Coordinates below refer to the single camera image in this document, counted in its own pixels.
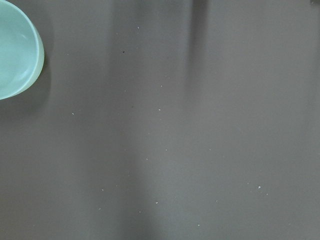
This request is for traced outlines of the green bowl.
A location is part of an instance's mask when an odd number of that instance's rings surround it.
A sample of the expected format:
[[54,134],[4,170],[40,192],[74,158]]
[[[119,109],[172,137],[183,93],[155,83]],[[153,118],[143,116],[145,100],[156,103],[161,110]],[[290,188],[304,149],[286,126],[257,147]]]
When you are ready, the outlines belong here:
[[44,66],[42,39],[28,16],[9,1],[0,2],[0,99],[30,88]]

